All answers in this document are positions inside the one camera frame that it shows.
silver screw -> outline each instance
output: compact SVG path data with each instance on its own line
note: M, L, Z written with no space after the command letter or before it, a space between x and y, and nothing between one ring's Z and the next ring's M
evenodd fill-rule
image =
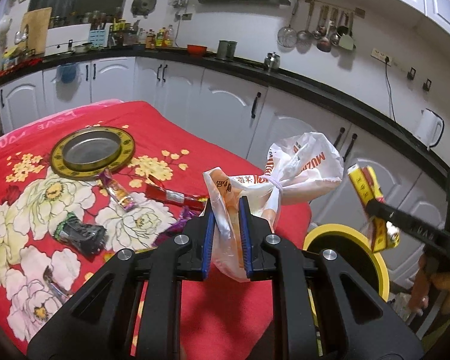
M265 241L267 241L269 244L276 245L281 241L281 239L276 234L269 234L265 237Z
M188 238L188 235L185 234L179 234L174 239L175 243L178 245L185 245L189 240L190 238Z
M323 256L327 259L327 260L334 260L337 258L337 253L332 250L332 249L326 249L323 251Z
M130 249L122 249L118 252L118 258L120 260L128 260L132 256L132 251Z

power socket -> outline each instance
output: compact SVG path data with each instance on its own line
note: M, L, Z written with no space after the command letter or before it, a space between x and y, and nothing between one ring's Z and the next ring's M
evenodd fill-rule
M385 59L386 59L386 57L388 57L389 61L388 61L387 65L392 66L392 57L390 55L384 54L375 48L372 50L372 53L370 55L372 57L378 59L378 61L382 61L383 63L385 63Z

white flower print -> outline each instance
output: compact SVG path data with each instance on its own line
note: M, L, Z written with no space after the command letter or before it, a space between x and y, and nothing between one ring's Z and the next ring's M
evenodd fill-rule
M98 212L97 225L107 229L105 249L119 251L149 248L159 233L175 223L168 207L155 200L146 199L143 193L132 192L137 207L125 212L114 200Z
M10 269L6 274L7 299L11 300L7 321L15 337L30 342L61 306L43 280L45 269L49 266L54 281L69 291L79 275L80 262L70 249L56 251L49 258L29 246L20 256L23 273Z
M53 235L69 212L83 220L83 210L95 203L93 185L61 178L48 168L46 178L30 183L18 198L15 229L26 234L31 228L34 239L42 239L47 232Z
M7 202L0 205L0 286L5 285L5 273L10 265L20 262L20 249L28 242L28 235L22 235L13 228L17 214L15 204Z

tied plastic bag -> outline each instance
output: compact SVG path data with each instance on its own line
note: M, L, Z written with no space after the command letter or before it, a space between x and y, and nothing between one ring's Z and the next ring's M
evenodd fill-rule
M322 133L282 139L268 152L262 176L228 176L220 168L203 173L216 218L212 260L236 281L247 281L239 228L239 198L247 196L253 215L272 231L281 204L310 202L340 185L343 159Z

metal tray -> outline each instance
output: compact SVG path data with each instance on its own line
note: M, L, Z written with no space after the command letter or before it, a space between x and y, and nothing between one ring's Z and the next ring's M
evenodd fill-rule
M52 169L59 176L92 180L108 167L127 164L135 151L130 134L115 127L88 127L62 138L51 154Z

